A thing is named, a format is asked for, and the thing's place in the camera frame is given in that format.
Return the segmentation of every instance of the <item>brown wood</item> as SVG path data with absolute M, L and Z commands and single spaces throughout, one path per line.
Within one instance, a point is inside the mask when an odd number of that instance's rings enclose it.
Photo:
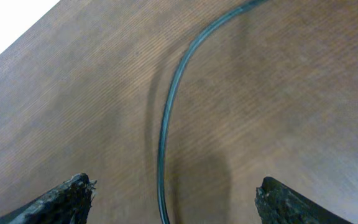
M 0 216 L 73 174 L 89 223 L 158 223 L 155 156 L 189 42 L 242 1 L 62 0 L 0 55 Z M 270 175 L 358 223 L 358 1 L 271 0 L 186 69 L 167 146 L 173 222 L 260 223 Z

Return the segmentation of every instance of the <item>black cord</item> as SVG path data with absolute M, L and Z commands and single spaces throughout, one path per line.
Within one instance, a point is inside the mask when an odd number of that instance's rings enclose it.
M 167 205 L 165 204 L 165 192 L 164 192 L 164 159 L 165 159 L 165 144 L 167 142 L 167 131 L 169 125 L 169 119 L 173 106 L 173 101 L 178 90 L 179 81 L 183 75 L 183 71 L 190 57 L 194 54 L 200 44 L 217 28 L 231 20 L 239 14 L 249 12 L 259 4 L 262 4 L 267 0 L 253 0 L 251 2 L 244 3 L 243 5 L 227 12 L 225 15 L 216 19 L 207 28 L 205 28 L 195 40 L 192 41 L 185 55 L 181 59 L 179 66 L 177 67 L 175 74 L 172 78 L 171 87 L 168 92 L 167 101 L 165 103 L 164 114 L 162 116 L 160 141 L 158 143 L 158 155 L 157 155 L 157 198 L 158 208 L 160 209 L 160 217 L 163 224 L 169 224 Z

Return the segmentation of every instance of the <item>wooden table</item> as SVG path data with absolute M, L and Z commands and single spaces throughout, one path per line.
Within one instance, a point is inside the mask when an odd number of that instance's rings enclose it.
M 0 55 L 0 216 L 86 172 L 89 223 L 158 223 L 162 108 L 242 1 L 62 0 Z M 167 145 L 175 223 L 260 223 L 270 175 L 358 223 L 358 1 L 271 0 L 191 59 Z

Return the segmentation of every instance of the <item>black cable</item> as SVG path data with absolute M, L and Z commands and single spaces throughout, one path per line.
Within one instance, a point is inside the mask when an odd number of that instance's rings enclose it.
M 160 141 L 158 143 L 158 155 L 157 155 L 157 198 L 158 208 L 160 209 L 160 217 L 163 224 L 169 224 L 167 206 L 165 204 L 165 192 L 164 192 L 164 159 L 165 159 L 165 144 L 167 142 L 167 131 L 169 125 L 169 119 L 173 106 L 173 101 L 178 90 L 179 81 L 183 75 L 183 71 L 190 57 L 194 54 L 200 44 L 217 28 L 231 20 L 239 14 L 249 12 L 259 4 L 262 4 L 267 0 L 253 0 L 251 2 L 244 3 L 243 5 L 227 12 L 225 15 L 216 19 L 207 28 L 205 28 L 195 40 L 192 41 L 185 55 L 181 59 L 179 66 L 177 67 L 175 74 L 172 78 L 171 87 L 168 92 L 167 101 L 165 103 L 164 114 L 162 116 Z

